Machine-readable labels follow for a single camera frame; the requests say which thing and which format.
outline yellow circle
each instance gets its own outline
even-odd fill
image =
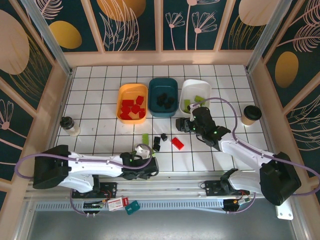
[[[146,0],[97,0],[97,3],[105,15],[121,22],[131,19],[130,9],[132,9],[136,18],[140,17],[146,9]]]
[[[279,87],[289,87],[297,76],[298,68],[299,60],[293,52],[282,53],[275,65],[275,81]]]
[[[0,10],[0,69],[8,74],[22,73],[29,62],[28,35],[10,14]]]
[[[279,0],[241,0],[239,4],[240,20],[249,26],[266,25],[278,2]]]
[[[49,28],[61,47],[76,49],[82,43],[80,32],[66,21],[55,21],[50,24]]]

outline red lego brick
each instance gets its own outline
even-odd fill
[[[133,112],[134,114],[137,114],[140,111],[140,106],[135,104],[133,105],[133,107],[131,108],[131,112]]]
[[[122,100],[123,107],[132,107],[135,104],[134,100]]]
[[[138,96],[135,100],[135,103],[138,105],[142,105],[142,103],[144,102],[145,98],[143,96]]]
[[[146,115],[145,111],[140,111],[139,112],[139,118],[142,119]]]
[[[179,150],[181,150],[185,145],[182,143],[182,142],[180,142],[180,140],[178,139],[178,138],[174,138],[174,139],[172,139],[172,141],[171,141],[171,143],[177,148],[177,149],[179,149]]]
[[[121,108],[121,111],[122,111],[123,114],[129,114],[131,112],[131,109],[128,106],[123,106]]]
[[[125,114],[125,113],[121,113],[120,118],[122,120],[132,120],[132,118],[128,114]]]

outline green block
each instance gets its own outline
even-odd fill
[[[203,97],[201,97],[201,96],[195,96],[195,98],[194,98],[194,101],[196,102],[196,103],[199,103],[199,102],[202,102],[202,101],[204,101],[205,99],[203,98]]]
[[[190,105],[190,100],[189,99],[185,99],[184,100],[184,112],[187,113],[189,112],[188,110],[188,106]]]
[[[142,134],[142,143],[145,145],[149,145],[149,134],[148,133]]]

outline table surface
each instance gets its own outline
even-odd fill
[[[166,133],[168,140],[160,143],[156,153],[160,172],[212,172],[231,168],[252,170],[229,154],[216,151],[197,140],[195,134],[179,132],[177,118],[183,117],[179,109],[170,118],[153,117],[149,112],[142,124],[123,124],[116,117],[118,90],[128,83],[146,86],[153,78],[170,77],[178,82],[180,98],[183,82],[197,79],[211,85],[211,97],[220,97],[236,109],[239,126],[236,134],[246,142],[268,150],[260,121],[251,126],[241,123],[243,109],[255,105],[254,98],[242,65],[148,65],[148,66],[82,66],[77,67],[64,109],[80,125],[77,137],[68,136],[59,129],[56,145],[68,145],[69,151],[95,156],[112,156],[131,152],[142,143],[142,134],[149,134],[149,145],[155,136]],[[235,119],[226,103],[213,100],[210,113],[216,125],[233,129]],[[171,144],[177,137],[184,148],[178,150]]]

